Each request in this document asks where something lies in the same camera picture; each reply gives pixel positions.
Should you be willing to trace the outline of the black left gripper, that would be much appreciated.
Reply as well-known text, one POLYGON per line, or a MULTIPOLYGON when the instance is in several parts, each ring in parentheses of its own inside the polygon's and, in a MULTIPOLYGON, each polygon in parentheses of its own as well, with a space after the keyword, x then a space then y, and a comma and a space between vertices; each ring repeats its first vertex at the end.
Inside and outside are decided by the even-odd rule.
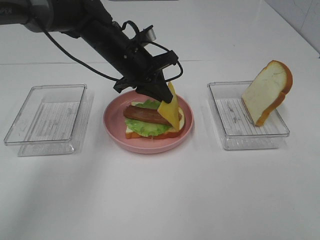
POLYGON ((162 69, 178 63, 178 56, 172 51, 152 56, 143 47, 137 52, 128 43, 112 44, 112 66, 123 75, 114 89, 120 93, 127 87, 136 88, 138 94, 149 96, 159 102, 170 103, 173 99, 169 87, 161 77, 162 69))

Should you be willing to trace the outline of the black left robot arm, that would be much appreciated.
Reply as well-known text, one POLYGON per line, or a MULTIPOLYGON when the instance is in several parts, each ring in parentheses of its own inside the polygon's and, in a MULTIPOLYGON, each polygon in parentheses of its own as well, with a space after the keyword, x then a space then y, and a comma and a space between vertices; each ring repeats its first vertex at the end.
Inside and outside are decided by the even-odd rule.
POLYGON ((3 0, 0 23, 20 24, 48 38, 59 32, 82 38, 120 74, 117 92, 131 87, 139 94, 170 103, 173 94, 163 69, 179 64, 174 51, 153 56, 146 45, 155 44, 152 26, 140 30, 133 21, 118 24, 99 0, 3 0))

